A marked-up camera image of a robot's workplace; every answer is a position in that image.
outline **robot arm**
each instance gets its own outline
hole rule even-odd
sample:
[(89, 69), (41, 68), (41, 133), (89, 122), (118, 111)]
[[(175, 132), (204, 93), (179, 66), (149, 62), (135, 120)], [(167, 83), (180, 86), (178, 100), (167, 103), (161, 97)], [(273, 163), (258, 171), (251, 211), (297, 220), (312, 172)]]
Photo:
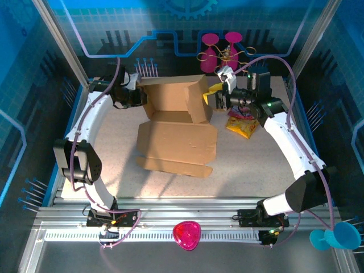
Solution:
[[(224, 110), (234, 105), (249, 107), (252, 115), (278, 144), (296, 180), (284, 193), (258, 203), (257, 210), (261, 219), (285, 212), (302, 212), (326, 203), (324, 186), (312, 163), (316, 162), (328, 181), (336, 173), (336, 169), (326, 167), (299, 133), (292, 119), (290, 124), (286, 123), (288, 109), (281, 99), (272, 97), (270, 74), (266, 68), (249, 69), (247, 89), (236, 88), (236, 76), (230, 67), (223, 67), (218, 76), (222, 81), (222, 89), (204, 95), (206, 103), (213, 108)], [(312, 155), (313, 160), (307, 157), (290, 133), (292, 130)]]
[[(110, 70), (115, 71), (115, 65), (111, 65)], [(115, 106), (116, 102), (121, 103), (124, 109), (143, 105), (145, 102), (144, 93), (141, 89), (137, 88), (137, 83), (140, 81), (140, 76), (138, 74), (129, 75), (125, 72), (124, 67), (121, 67), (118, 71), (117, 79), (118, 80), (115, 81), (111, 91), (101, 97), (84, 118), (83, 116), (87, 108), (94, 103), (95, 99), (100, 96), (109, 85), (108, 81), (103, 80), (92, 82), (86, 105), (78, 121), (65, 139), (58, 139), (53, 145), (57, 165), (59, 166), (61, 173), (70, 179), (71, 148), (75, 141), (75, 135), (78, 133), (76, 152), (73, 161), (73, 176), (76, 183), (84, 184), (90, 199), (94, 201), (91, 202), (92, 209), (90, 210), (92, 214), (91, 218), (94, 219), (115, 219), (115, 215), (106, 210), (118, 209), (116, 199), (109, 193), (101, 178), (102, 163), (94, 150), (96, 135), (106, 114)]]

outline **snack bag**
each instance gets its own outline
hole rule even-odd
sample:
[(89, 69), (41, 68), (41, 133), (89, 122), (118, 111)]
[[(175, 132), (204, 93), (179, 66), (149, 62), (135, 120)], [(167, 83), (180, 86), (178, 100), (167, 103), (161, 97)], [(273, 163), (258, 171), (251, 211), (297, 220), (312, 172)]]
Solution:
[(248, 107), (233, 106), (231, 110), (228, 112), (228, 115), (234, 118), (249, 119), (249, 120), (254, 119)]
[(255, 129), (259, 126), (259, 121), (256, 119), (246, 120), (230, 117), (227, 121), (226, 128), (250, 139)]

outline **yellow object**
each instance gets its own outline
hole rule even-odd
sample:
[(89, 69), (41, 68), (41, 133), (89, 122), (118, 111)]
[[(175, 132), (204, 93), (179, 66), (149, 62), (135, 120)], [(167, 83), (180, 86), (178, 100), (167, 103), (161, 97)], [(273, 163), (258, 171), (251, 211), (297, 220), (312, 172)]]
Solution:
[(207, 105), (209, 105), (208, 104), (207, 97), (209, 95), (215, 94), (219, 90), (222, 90), (222, 82), (219, 82), (218, 84), (214, 84), (213, 86), (209, 87), (209, 91), (207, 93), (204, 93), (203, 94), (204, 100), (205, 100), (205, 102), (206, 102)]
[(230, 117), (227, 121), (226, 128), (250, 139), (255, 129), (259, 126), (259, 121), (256, 119), (246, 120)]

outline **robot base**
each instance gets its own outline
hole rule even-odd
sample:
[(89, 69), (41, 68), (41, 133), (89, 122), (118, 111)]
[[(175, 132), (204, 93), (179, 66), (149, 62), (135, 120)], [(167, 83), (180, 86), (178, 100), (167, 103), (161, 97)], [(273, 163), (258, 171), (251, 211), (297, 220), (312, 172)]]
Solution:
[[(118, 210), (118, 204), (114, 199), (111, 210)], [(129, 227), (131, 228), (138, 219), (138, 212), (128, 213), (98, 213), (91, 209), (87, 217), (86, 226), (101, 227), (108, 224), (110, 227)]]
[(235, 220), (239, 221), (241, 228), (279, 228), (282, 225), (289, 227), (288, 219), (284, 213), (271, 217), (262, 217), (257, 209), (240, 209)]

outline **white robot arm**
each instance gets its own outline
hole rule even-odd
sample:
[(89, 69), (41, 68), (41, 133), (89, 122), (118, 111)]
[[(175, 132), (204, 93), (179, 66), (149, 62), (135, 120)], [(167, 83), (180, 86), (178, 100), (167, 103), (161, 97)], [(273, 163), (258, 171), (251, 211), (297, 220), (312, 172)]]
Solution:
[[(264, 67), (251, 67), (247, 73), (247, 89), (238, 89), (233, 70), (225, 66), (218, 76), (223, 82), (222, 90), (208, 93), (208, 105), (216, 109), (230, 107), (249, 107), (260, 125), (273, 137), (286, 157), (295, 182), (282, 194), (267, 198), (258, 203), (266, 217), (286, 212), (302, 212), (327, 202), (324, 186), (312, 164), (315, 162), (327, 180), (336, 173), (334, 167), (327, 168), (325, 163), (312, 151), (296, 128), (292, 118), (287, 124), (288, 109), (279, 99), (272, 97), (270, 73)], [(310, 158), (301, 145), (310, 153)]]

